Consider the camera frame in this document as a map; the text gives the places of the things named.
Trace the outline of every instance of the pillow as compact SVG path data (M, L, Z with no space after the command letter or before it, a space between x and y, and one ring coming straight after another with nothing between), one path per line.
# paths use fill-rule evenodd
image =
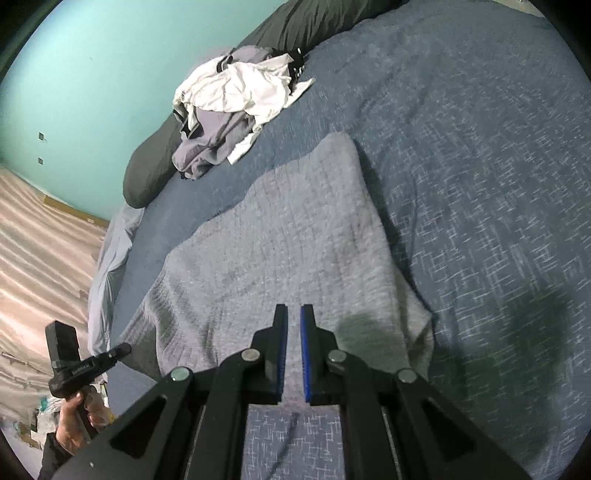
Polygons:
M180 124L171 113L131 155L123 179L123 196L130 207L144 208L162 191L176 172L172 157L180 144Z
M330 37L377 17L405 0L290 0L247 36L239 47L256 45L308 53Z

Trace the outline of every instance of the gray towel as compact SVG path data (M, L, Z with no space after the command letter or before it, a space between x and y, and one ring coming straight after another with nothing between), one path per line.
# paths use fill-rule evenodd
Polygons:
M394 267L355 145L331 134L260 177L244 200L203 224L167 257L122 334L126 363L159 379L199 371L247 348L289 308L284 403L302 406L300 306L370 366L411 365L426 377L430 316Z

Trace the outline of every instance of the metal bolt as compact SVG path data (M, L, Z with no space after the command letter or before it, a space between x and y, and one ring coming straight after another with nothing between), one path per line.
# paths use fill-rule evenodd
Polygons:
M329 360L336 364L341 364L347 358L347 354L342 350L331 350L329 352Z
M417 379L417 374L409 368L405 368L398 372L398 379L402 383L413 383Z
M261 357L261 353L256 348L247 348L242 351L242 359L245 362L256 362Z
M170 372L170 377L174 382L182 382L188 379L189 375L191 375L191 371L187 367L177 367Z

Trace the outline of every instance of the blue bedspread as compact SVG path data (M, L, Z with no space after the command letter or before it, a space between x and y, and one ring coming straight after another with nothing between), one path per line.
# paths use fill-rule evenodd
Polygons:
M534 478L558 478L591 427L583 70L543 18L489 0L411 0L316 48L311 76L316 84L237 165L198 181L175 176L149 205L113 335L174 247L236 205L263 172L346 131L394 260L434 313L432 383ZM150 384L116 367L115 412ZM334 417L256 415L245 477L342 477ZM269 445L282 442L297 454L274 456Z

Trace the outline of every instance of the finger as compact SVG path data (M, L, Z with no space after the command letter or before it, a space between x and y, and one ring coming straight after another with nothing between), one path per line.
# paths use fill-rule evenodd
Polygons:
M106 427L109 424L109 414L106 411L100 413L90 413L88 415L88 420L94 428Z
M84 396L81 392L78 392L73 397L67 398L61 403L61 413L64 415L74 414L74 412L83 400Z
M101 411L105 409L105 403L100 394L94 390L89 393L84 400L84 407L89 413Z

